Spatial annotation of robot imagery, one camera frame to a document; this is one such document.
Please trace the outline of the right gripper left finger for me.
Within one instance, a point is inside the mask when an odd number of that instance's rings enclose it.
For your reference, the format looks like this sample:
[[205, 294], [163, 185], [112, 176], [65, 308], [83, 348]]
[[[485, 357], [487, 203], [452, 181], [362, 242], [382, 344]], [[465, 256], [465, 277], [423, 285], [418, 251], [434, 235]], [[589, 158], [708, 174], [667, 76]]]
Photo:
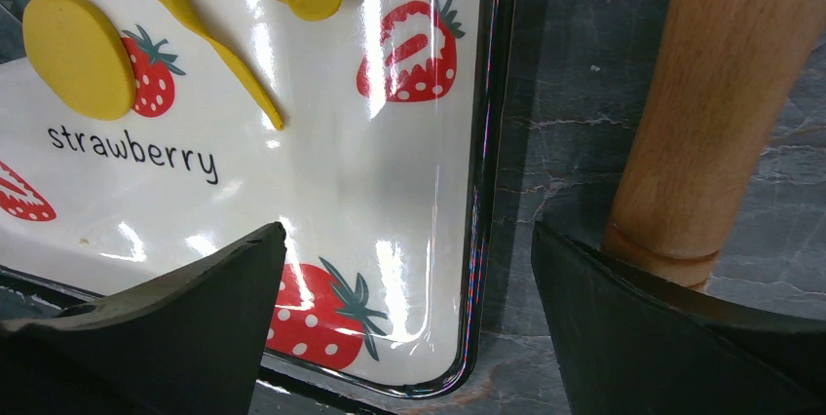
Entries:
[[285, 254], [273, 222], [54, 317], [2, 321], [2, 412], [245, 414]]

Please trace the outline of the yellow dough lump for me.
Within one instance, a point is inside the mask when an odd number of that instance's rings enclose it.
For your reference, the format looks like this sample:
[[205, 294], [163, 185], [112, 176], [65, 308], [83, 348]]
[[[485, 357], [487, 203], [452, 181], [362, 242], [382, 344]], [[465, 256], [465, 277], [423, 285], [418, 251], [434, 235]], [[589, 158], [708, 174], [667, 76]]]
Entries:
[[26, 56], [74, 112], [114, 121], [135, 101], [131, 60], [103, 11], [89, 0], [31, 0], [23, 13]]

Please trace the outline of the white strawberry tray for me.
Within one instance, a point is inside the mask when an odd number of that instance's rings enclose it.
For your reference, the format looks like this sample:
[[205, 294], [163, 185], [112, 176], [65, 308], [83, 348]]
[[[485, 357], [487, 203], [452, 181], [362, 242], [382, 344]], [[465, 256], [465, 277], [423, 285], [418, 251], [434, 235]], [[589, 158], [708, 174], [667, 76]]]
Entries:
[[1, 0], [1, 271], [110, 295], [278, 222], [286, 258], [263, 365], [385, 396], [472, 372], [513, 0], [190, 0], [275, 99], [277, 130], [159, 0], [90, 0], [124, 38], [137, 102], [68, 108]]

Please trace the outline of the wooden roller with handle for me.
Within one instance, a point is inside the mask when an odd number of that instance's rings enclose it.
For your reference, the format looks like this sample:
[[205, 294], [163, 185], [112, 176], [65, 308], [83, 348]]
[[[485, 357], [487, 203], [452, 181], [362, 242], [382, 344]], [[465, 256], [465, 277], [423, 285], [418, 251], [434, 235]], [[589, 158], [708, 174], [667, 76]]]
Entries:
[[703, 290], [825, 0], [670, 0], [602, 249]]

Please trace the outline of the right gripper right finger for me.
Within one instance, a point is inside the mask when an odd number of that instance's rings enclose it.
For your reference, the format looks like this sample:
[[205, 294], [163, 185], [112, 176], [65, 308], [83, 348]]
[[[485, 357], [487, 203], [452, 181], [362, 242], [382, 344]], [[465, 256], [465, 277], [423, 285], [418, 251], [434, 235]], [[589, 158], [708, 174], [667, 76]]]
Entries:
[[825, 324], [653, 276], [538, 223], [532, 265], [575, 414], [821, 414]]

